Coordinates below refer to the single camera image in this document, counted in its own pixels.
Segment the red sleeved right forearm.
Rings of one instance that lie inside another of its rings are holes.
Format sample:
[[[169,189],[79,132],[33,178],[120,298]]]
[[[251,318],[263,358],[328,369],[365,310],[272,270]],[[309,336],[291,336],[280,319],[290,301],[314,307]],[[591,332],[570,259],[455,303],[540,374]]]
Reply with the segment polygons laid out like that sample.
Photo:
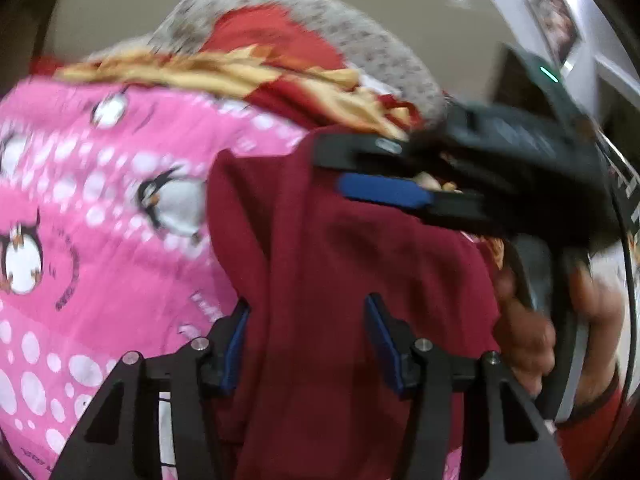
[[[608,388],[596,400],[578,408],[556,427],[556,442],[570,478],[585,479],[593,471],[608,445],[621,398],[620,374],[615,372]]]

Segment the person right hand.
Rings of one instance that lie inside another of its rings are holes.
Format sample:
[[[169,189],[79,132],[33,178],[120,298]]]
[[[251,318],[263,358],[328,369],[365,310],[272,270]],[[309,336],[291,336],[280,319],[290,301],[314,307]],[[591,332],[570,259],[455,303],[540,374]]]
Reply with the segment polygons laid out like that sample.
[[[524,387],[536,396],[542,378],[554,367],[555,330],[544,315],[524,307],[515,296],[515,278],[507,266],[494,277],[500,315],[495,341],[503,359]],[[625,300],[619,289],[592,276],[585,266],[570,274],[570,303],[589,324],[589,339],[574,405],[583,408],[598,400],[615,376],[616,350],[624,325]]]

